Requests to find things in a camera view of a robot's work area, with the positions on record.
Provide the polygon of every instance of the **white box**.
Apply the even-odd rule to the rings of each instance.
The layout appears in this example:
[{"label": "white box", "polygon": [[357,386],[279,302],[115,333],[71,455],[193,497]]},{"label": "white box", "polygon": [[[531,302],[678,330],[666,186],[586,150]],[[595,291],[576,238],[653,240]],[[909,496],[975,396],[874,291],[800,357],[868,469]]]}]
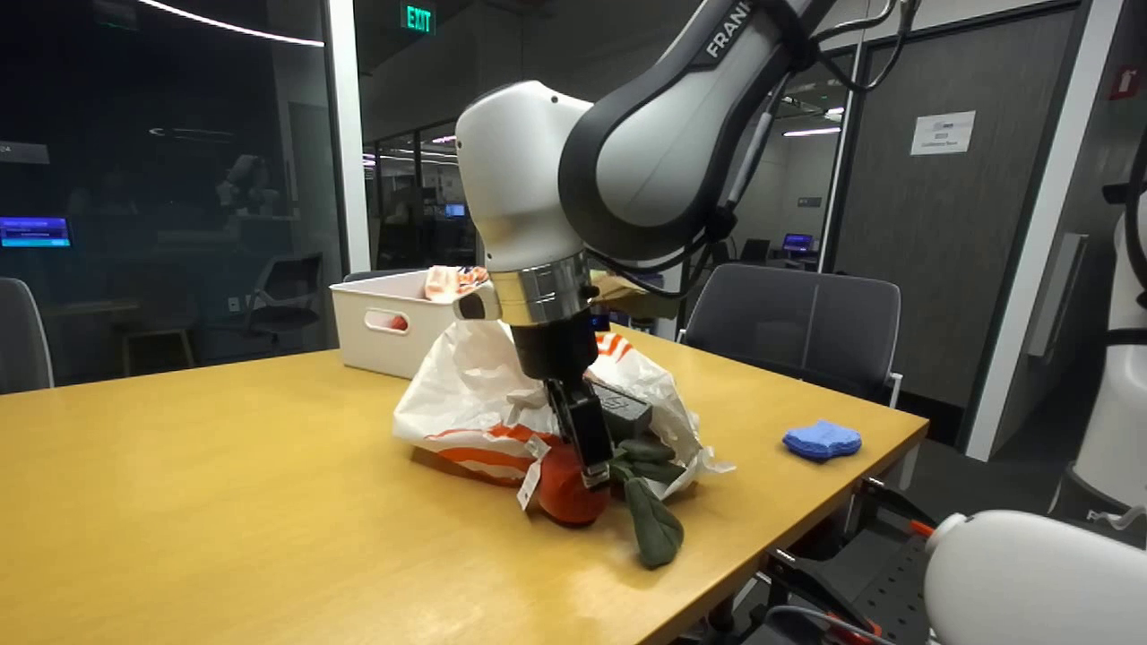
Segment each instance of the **white box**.
[{"label": "white box", "polygon": [[393,272],[374,279],[330,283],[338,346],[347,365],[417,377],[430,344],[457,318],[495,318],[498,302],[481,285],[484,314],[464,314],[460,302],[434,303],[424,298],[426,272]]}]

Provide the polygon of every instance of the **blue sponge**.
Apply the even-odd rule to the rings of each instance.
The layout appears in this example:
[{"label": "blue sponge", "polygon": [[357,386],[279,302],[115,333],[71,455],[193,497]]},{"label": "blue sponge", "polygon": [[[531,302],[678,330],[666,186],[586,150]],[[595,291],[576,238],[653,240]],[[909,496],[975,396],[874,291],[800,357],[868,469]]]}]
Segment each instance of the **blue sponge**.
[{"label": "blue sponge", "polygon": [[862,450],[862,432],[835,425],[835,423],[813,423],[786,432],[786,449],[792,455],[803,455],[812,462],[829,462],[838,455],[858,455]]}]

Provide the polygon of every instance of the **exit sign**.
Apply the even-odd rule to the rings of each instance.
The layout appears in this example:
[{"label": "exit sign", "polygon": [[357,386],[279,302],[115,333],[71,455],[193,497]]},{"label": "exit sign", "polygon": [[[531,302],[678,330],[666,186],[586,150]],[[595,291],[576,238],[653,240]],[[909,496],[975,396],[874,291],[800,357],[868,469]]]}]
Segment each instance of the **exit sign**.
[{"label": "exit sign", "polygon": [[403,29],[409,32],[430,32],[434,29],[434,9],[418,2],[403,6]]}]

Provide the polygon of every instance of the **paper sign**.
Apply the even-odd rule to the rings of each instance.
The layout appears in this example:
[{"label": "paper sign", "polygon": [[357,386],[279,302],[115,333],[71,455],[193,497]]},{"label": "paper sign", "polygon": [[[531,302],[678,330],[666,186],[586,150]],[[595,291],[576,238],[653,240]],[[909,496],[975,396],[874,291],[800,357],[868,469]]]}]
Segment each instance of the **paper sign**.
[{"label": "paper sign", "polygon": [[909,137],[909,154],[969,154],[975,128],[975,111],[920,116]]}]

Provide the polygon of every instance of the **plastic bag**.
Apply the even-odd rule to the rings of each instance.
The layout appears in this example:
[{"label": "plastic bag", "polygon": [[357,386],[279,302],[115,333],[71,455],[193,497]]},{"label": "plastic bag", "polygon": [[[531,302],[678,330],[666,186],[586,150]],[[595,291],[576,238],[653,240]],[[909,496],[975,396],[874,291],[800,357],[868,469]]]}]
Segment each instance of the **plastic bag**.
[{"label": "plastic bag", "polygon": [[[587,377],[653,404],[649,429],[686,466],[669,487],[655,491],[660,497],[688,487],[700,472],[727,469],[696,438],[700,418],[686,407],[674,377],[631,339],[601,333]],[[436,336],[403,393],[393,432],[460,469],[521,484],[533,462],[531,442],[559,438],[559,423],[543,380],[524,377],[510,326],[460,318]]]}]

